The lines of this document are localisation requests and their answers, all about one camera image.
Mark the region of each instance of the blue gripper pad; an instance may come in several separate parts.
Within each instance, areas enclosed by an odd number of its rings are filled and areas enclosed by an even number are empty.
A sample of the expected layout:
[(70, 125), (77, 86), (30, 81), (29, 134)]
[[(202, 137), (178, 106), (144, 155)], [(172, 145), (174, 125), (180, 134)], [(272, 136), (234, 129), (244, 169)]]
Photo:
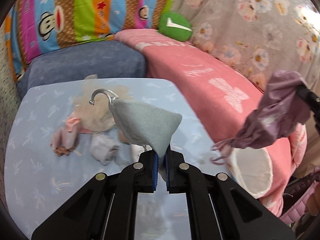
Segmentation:
[(167, 184), (167, 191), (169, 191), (170, 188), (170, 184), (169, 184), (169, 162), (168, 162), (168, 157), (167, 154), (164, 157), (164, 161), (165, 161), (165, 173), (166, 173), (166, 184)]
[(152, 187), (153, 190), (156, 190), (158, 184), (158, 155), (154, 154), (153, 159), (153, 174), (152, 174)]

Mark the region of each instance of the metal screw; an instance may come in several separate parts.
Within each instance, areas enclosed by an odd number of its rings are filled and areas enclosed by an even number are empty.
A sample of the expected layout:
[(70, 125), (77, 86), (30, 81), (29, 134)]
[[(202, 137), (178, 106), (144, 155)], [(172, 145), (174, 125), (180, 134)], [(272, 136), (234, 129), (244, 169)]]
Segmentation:
[(96, 180), (104, 180), (106, 178), (106, 175), (104, 173), (98, 173), (96, 175)]
[(134, 167), (136, 170), (140, 170), (140, 169), (143, 168), (143, 164), (142, 164), (142, 163), (135, 163), (135, 164), (133, 165), (133, 167)]
[(228, 175), (225, 174), (225, 173), (219, 173), (219, 174), (217, 175), (217, 178), (220, 179), (220, 180), (222, 180), (222, 181), (224, 181), (224, 180), (227, 180)]
[(188, 163), (181, 163), (179, 165), (179, 168), (182, 170), (187, 170), (187, 169), (189, 169), (189, 164)]

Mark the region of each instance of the floral bedsheet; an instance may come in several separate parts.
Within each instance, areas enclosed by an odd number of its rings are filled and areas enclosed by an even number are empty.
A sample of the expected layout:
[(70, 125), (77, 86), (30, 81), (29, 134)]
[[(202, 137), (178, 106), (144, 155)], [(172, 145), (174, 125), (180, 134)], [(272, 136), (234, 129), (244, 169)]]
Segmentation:
[(319, 78), (320, 14), (310, 0), (176, 0), (191, 42), (265, 89), (275, 70)]

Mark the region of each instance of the red star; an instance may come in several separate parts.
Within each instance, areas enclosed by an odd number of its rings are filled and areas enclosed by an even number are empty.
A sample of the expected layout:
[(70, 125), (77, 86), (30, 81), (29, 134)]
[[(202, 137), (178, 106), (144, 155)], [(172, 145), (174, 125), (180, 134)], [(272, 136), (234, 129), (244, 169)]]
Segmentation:
[(106, 6), (106, 3), (105, 3), (105, 1), (98, 2), (97, 6), (98, 6), (98, 10), (103, 10), (104, 7)]

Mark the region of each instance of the stuffed toy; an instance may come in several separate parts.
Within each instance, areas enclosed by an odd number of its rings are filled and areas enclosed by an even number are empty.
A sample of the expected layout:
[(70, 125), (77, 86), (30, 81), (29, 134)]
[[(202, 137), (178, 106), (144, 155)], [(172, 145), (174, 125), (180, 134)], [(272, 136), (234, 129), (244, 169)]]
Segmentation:
[(160, 17), (158, 32), (177, 41), (185, 42), (192, 35), (191, 24), (180, 14), (166, 12)]

